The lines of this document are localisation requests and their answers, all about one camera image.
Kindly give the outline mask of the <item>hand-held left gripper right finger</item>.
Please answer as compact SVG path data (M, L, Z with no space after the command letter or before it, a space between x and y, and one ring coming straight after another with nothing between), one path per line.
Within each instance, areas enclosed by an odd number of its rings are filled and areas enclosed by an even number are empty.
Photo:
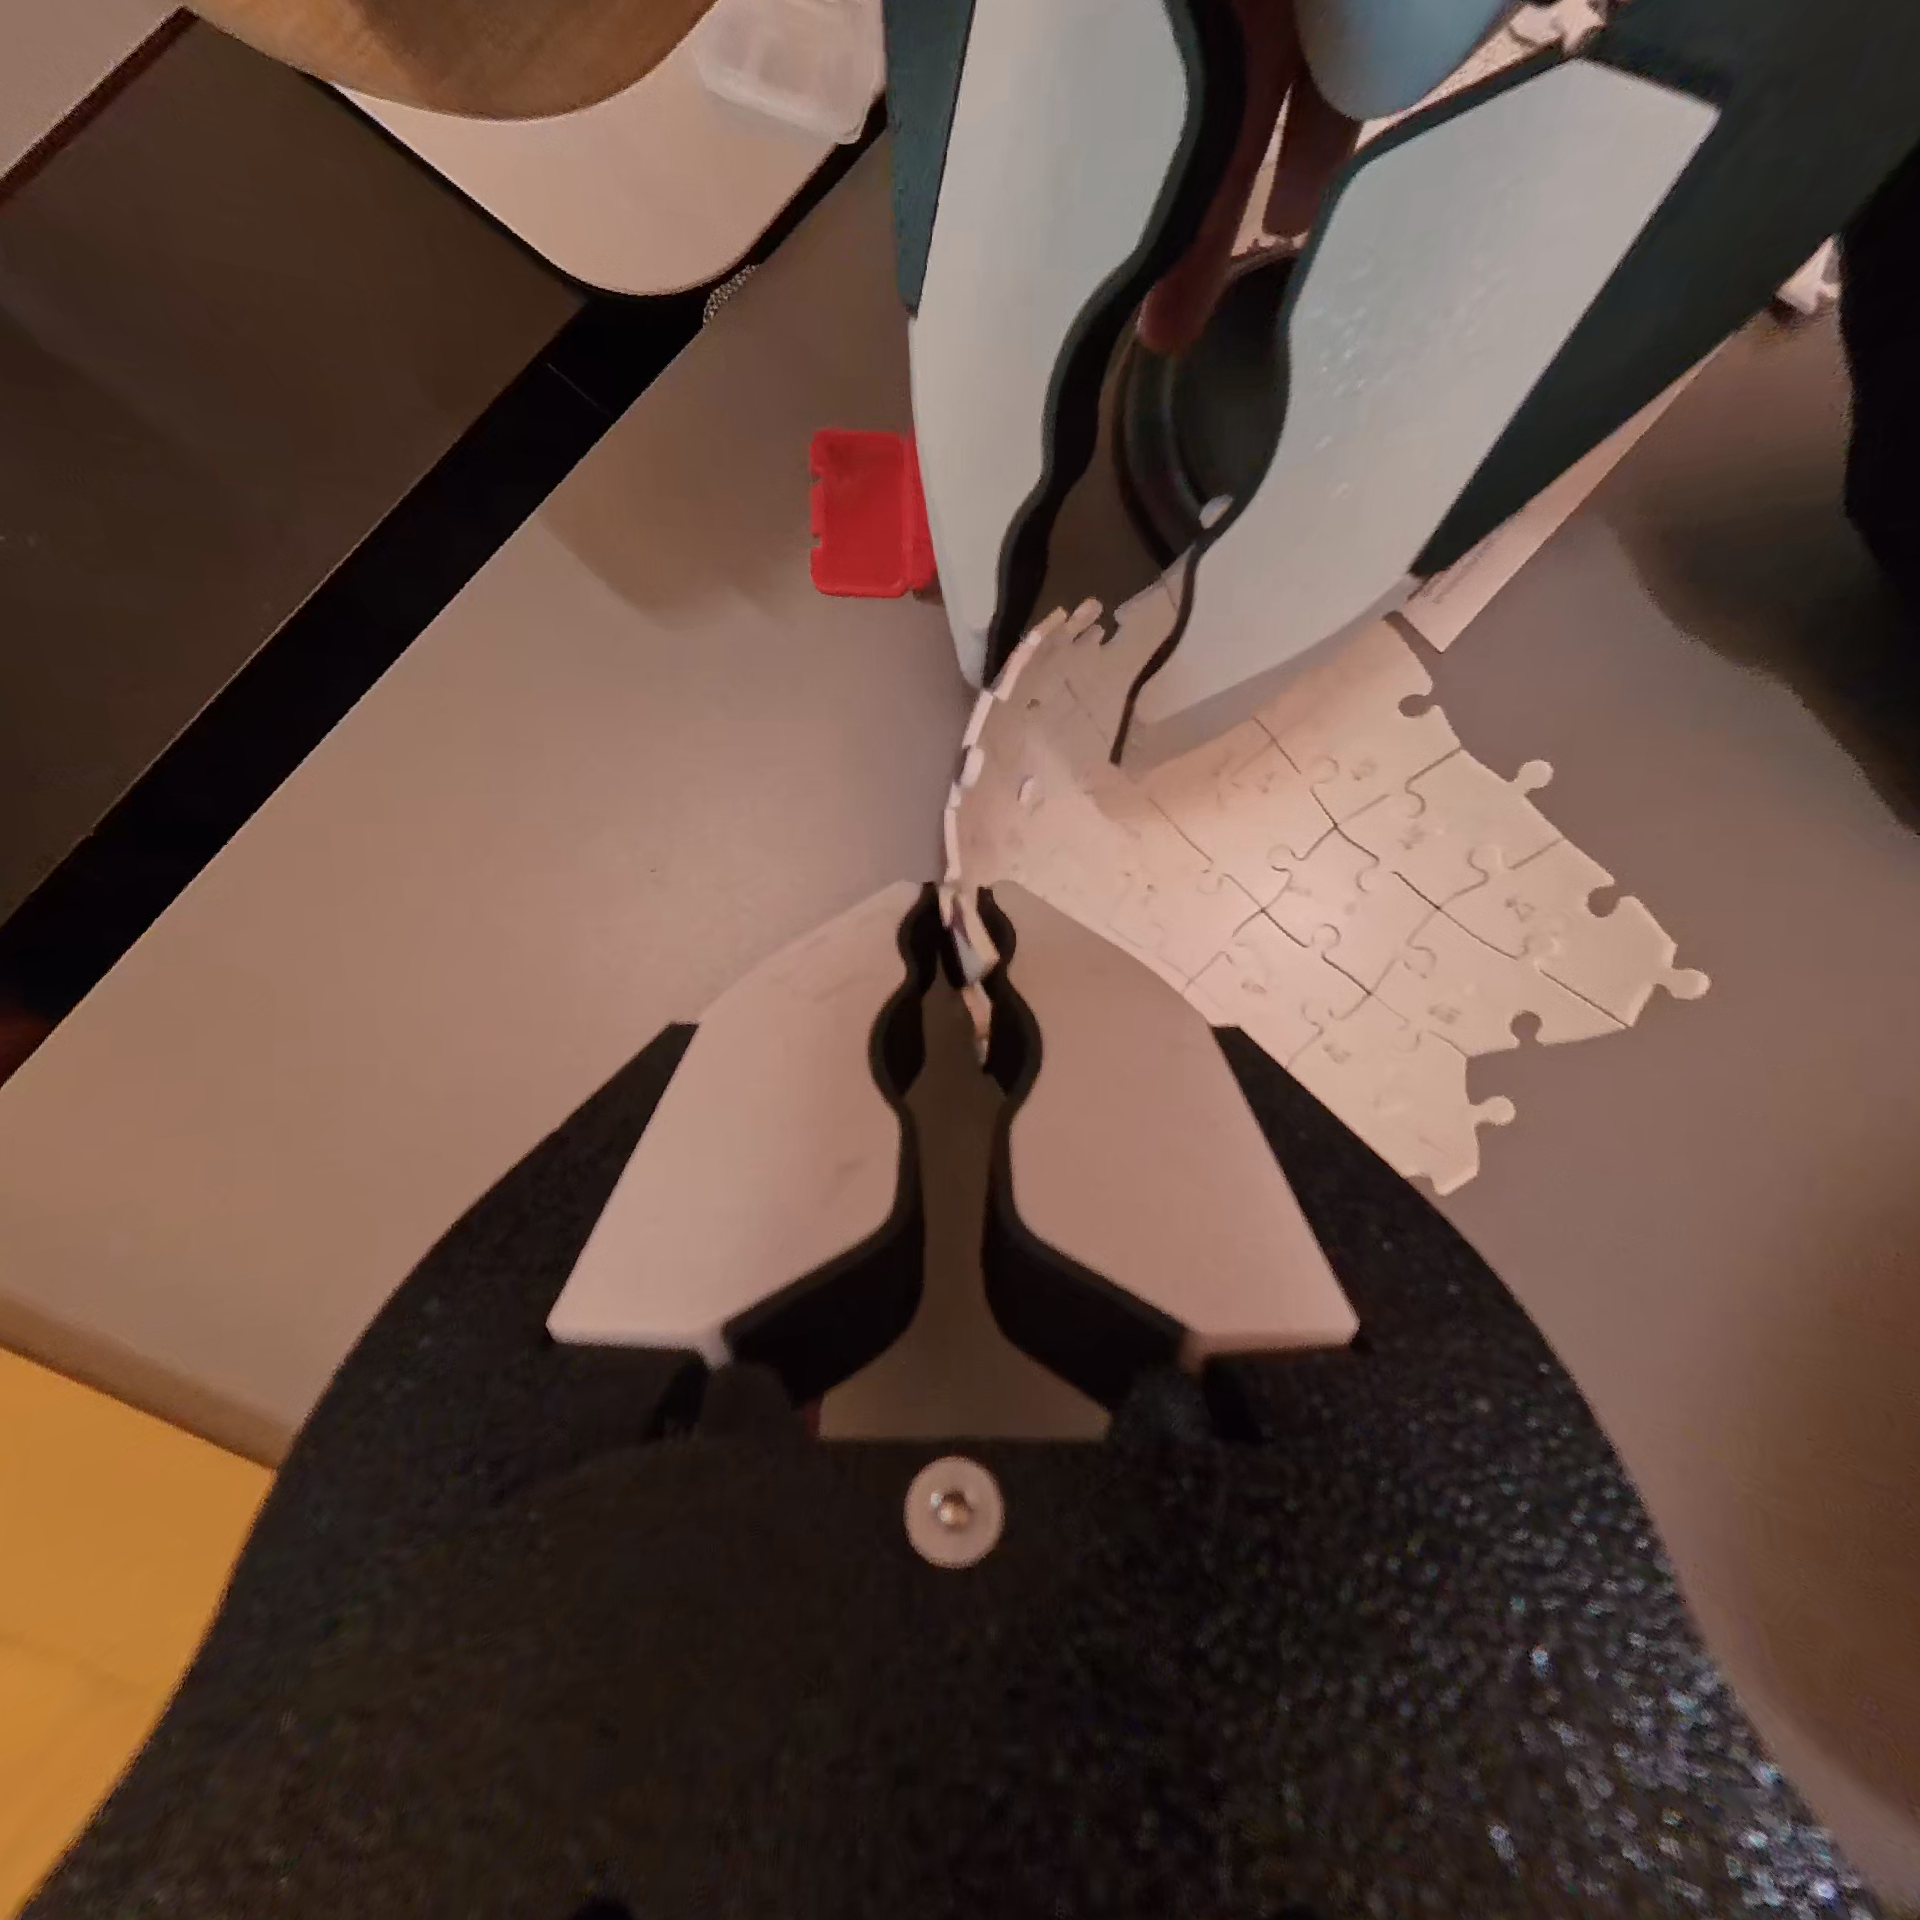
M1117 1413L1140 1381L1360 1330L1213 1027L1023 885L986 888L999 1090L981 1274L1013 1346Z

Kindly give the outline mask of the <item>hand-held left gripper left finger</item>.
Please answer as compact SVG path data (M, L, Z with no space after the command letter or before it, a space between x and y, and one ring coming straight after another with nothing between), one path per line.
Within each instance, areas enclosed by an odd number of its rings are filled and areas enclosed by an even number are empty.
M899 880L756 964L693 1027L547 1332L851 1381L923 1295L933 888Z

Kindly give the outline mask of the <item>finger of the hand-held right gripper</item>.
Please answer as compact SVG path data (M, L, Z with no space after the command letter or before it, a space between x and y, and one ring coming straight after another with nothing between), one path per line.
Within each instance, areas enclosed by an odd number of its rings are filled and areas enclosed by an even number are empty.
M1117 762L1249 717L1464 560L1845 223L1843 42L1580 42L1429 103L1472 42L1298 42L1298 247L1183 352L1127 352L1115 465L1178 616Z
M1210 200L1210 4L885 4L896 282L935 583L1013 652L1109 357Z

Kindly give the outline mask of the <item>white curved puzzle sheet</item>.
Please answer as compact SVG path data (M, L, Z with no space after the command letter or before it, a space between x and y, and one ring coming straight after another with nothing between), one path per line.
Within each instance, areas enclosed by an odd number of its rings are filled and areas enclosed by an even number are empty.
M999 882L1065 912L1236 1027L1402 1177L1450 1196L1482 1132L1469 1061L1523 1037L1612 1037L1709 979L1535 804L1545 762L1499 775L1378 623L1250 717L1143 770L1114 760L1131 669L1170 589L1106 619L1059 609L973 700L944 807L944 920L977 1028Z

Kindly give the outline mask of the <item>person's right hand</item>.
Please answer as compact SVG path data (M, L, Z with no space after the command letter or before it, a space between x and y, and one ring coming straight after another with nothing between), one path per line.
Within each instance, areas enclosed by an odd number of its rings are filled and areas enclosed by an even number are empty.
M1187 352L1205 332L1236 258L1267 152L1281 145L1263 228L1300 235L1329 186L1360 145L1360 119L1338 111L1312 77L1293 2L1236 2L1244 103L1231 164L1179 261L1145 297L1136 324L1147 352Z

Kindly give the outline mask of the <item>clear plastic container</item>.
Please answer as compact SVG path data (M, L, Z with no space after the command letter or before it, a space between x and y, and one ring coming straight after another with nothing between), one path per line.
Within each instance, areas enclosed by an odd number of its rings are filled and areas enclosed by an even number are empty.
M880 2L717 2L688 47L716 99L842 146L885 85Z

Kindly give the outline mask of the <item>red plastic piece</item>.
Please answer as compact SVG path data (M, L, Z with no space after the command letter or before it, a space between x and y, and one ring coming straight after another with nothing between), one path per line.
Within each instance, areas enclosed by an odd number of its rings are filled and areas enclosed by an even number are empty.
M912 435L817 432L807 448L807 523L817 593L896 600L937 586Z

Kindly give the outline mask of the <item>brown wooden board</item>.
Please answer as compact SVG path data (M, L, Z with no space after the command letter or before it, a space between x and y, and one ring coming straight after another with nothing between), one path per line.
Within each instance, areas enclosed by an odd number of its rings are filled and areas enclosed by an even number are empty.
M709 2L189 2L327 85L490 121L600 106L652 75Z

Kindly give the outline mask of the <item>dark furniture panel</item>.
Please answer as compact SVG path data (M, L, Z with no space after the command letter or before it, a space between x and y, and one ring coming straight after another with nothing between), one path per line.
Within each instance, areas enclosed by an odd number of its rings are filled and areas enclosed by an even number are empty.
M688 344L176 28L4 202L4 1061Z

